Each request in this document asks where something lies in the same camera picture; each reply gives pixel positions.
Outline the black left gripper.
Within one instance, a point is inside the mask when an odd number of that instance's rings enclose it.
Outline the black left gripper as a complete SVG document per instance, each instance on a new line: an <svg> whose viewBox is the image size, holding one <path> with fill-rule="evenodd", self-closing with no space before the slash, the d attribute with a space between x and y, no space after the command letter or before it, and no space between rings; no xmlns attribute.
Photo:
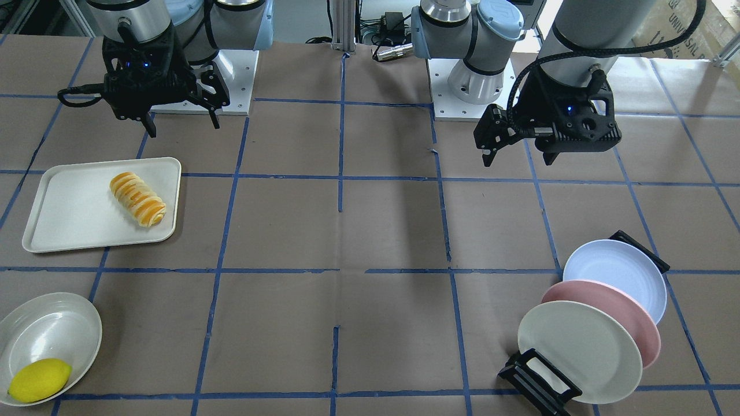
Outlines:
<svg viewBox="0 0 740 416"><path fill-rule="evenodd" d="M523 139L534 139L546 166L562 153L605 152L621 142L614 116L613 92L600 64L587 69L584 86L563 84L540 65L529 64L517 100L517 132L507 111L488 105L473 130L476 148L489 168L499 150Z"/></svg>

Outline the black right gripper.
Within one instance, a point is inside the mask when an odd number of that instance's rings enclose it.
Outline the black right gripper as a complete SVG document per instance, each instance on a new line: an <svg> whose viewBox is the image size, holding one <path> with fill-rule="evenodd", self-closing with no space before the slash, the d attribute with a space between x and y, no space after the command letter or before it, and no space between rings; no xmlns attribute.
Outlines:
<svg viewBox="0 0 740 416"><path fill-rule="evenodd" d="M220 128L216 113L231 103L224 76L214 61L191 68L174 25L135 46L104 37L101 52L107 71L101 95L116 118L139 121L156 138L151 108L187 100L205 109L214 129Z"/></svg>

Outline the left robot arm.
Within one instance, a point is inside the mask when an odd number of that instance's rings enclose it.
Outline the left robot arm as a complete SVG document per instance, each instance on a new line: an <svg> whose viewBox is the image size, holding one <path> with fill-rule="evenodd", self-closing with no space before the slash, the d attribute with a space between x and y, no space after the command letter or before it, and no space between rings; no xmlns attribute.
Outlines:
<svg viewBox="0 0 740 416"><path fill-rule="evenodd" d="M605 152L621 142L608 72L653 1L563 1L531 69L516 77L505 106L504 67L528 29L534 1L422 1L410 13L414 54L454 59L448 82L465 102L486 105L474 129L484 166L497 153L534 139L547 165L562 153Z"/></svg>

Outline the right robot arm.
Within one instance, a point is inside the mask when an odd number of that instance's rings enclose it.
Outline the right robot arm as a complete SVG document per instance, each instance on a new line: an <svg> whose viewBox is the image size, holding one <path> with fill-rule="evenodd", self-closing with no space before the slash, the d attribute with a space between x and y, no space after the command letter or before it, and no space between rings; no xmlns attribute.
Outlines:
<svg viewBox="0 0 740 416"><path fill-rule="evenodd" d="M89 1L103 34L106 74L92 91L119 120L155 137L154 106L188 102L217 111L232 103L234 73L220 53L273 43L272 1Z"/></svg>

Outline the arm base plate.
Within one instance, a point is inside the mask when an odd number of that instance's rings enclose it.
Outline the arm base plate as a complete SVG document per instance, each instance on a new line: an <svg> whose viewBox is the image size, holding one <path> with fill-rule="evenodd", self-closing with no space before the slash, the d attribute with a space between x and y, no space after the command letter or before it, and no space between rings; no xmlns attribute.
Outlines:
<svg viewBox="0 0 740 416"><path fill-rule="evenodd" d="M493 76L481 75L461 59L428 59L429 86L435 117L446 121L473 121L491 103L507 107L516 74L511 61Z"/></svg>
<svg viewBox="0 0 740 416"><path fill-rule="evenodd" d="M217 110L217 115L249 115L259 57L259 51L220 50L215 64L224 76L225 86L230 93L230 105ZM151 111L155 114L208 115L204 108L190 102L157 105Z"/></svg>

